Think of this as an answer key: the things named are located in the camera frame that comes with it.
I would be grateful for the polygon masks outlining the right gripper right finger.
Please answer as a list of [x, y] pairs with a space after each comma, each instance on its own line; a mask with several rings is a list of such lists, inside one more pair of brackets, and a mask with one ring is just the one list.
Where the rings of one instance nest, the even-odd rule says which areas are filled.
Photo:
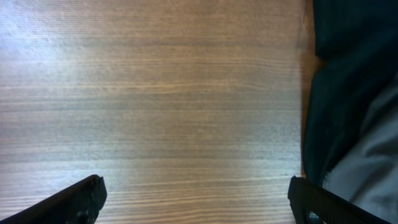
[[388, 224], [302, 177], [291, 178], [288, 199], [298, 224]]

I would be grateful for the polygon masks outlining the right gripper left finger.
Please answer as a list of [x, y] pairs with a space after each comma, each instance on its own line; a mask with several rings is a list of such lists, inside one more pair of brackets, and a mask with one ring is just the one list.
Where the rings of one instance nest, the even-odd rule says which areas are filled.
[[104, 179], [91, 175], [49, 198], [1, 220], [1, 224], [92, 224], [107, 198]]

